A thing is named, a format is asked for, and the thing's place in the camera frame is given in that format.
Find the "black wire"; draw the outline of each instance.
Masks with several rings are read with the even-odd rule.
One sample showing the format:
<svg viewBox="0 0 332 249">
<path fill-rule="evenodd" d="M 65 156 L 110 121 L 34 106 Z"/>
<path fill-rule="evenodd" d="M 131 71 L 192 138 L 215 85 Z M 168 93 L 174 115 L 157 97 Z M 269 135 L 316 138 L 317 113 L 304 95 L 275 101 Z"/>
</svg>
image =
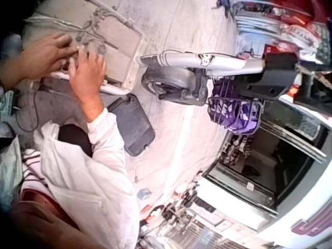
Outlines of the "black wire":
<svg viewBox="0 0 332 249">
<path fill-rule="evenodd" d="M 36 125 L 35 125 L 35 127 L 34 127 L 32 130 L 26 130 L 26 129 L 22 128 L 22 126 L 21 126 L 20 123 L 19 123 L 19 120 L 18 120 L 18 117 L 17 117 L 17 113 L 15 113 L 15 118 L 16 118 L 17 126 L 18 126 L 22 131 L 24 131 L 24 132 L 34 132 L 34 131 L 38 128 L 38 126 L 39 126 L 39 115 L 38 115 L 37 105 L 36 105 L 36 93 L 37 93 L 37 91 L 35 91 L 35 92 L 33 93 L 33 106 L 34 106 L 34 109 L 35 109 L 36 120 L 37 120 L 37 121 L 36 121 Z"/>
</svg>

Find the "white jacket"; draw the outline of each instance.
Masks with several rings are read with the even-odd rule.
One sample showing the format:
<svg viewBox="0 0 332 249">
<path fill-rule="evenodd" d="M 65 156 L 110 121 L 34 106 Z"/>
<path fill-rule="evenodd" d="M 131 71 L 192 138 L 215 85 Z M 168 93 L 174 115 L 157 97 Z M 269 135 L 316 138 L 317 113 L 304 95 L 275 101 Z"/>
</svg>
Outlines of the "white jacket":
<svg viewBox="0 0 332 249">
<path fill-rule="evenodd" d="M 125 169 L 116 116 L 104 109 L 88 124 L 93 156 L 57 140 L 59 126 L 41 132 L 41 172 L 59 205 L 79 229 L 106 248 L 134 248 L 140 210 Z"/>
</svg>

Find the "white sleeve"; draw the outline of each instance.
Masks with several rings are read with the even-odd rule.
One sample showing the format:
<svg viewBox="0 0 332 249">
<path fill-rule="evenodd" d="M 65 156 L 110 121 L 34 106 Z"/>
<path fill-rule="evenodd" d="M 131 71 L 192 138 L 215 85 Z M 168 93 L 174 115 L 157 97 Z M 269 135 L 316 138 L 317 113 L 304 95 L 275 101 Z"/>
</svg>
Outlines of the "white sleeve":
<svg viewBox="0 0 332 249">
<path fill-rule="evenodd" d="M 88 123 L 89 139 L 93 145 L 92 158 L 108 168 L 124 173 L 124 142 L 119 133 L 116 116 L 105 108 L 91 123 Z"/>
</svg>

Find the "tire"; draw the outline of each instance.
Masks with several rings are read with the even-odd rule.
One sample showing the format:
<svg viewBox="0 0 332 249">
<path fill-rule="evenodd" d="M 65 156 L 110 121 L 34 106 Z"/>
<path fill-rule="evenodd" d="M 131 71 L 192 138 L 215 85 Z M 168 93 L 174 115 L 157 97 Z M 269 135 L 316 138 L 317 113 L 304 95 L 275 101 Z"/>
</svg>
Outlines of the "tire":
<svg viewBox="0 0 332 249">
<path fill-rule="evenodd" d="M 194 91 L 196 87 L 195 74 L 182 67 L 148 67 L 142 76 L 142 86 L 153 95 L 186 89 Z M 172 101 L 178 104 L 189 104 L 183 101 Z"/>
</svg>

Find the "person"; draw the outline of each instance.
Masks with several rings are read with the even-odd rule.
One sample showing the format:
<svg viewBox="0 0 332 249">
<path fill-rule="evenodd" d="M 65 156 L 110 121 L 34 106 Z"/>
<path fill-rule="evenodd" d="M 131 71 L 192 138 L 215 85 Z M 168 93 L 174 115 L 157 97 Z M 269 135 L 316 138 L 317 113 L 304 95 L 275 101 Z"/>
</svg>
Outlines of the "person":
<svg viewBox="0 0 332 249">
<path fill-rule="evenodd" d="M 20 152 L 18 139 L 2 123 L 0 202 L 10 204 L 9 215 L 2 217 L 14 224 L 6 232 L 19 231 L 41 248 L 134 248 L 139 206 L 116 116 L 104 108 L 99 94 L 106 63 L 95 51 L 87 54 L 71 42 L 66 34 L 54 34 L 1 64 L 5 92 L 24 79 L 58 71 L 70 58 L 70 85 L 89 131 L 86 135 L 73 124 L 50 121 L 34 135 L 37 149 Z"/>
</svg>

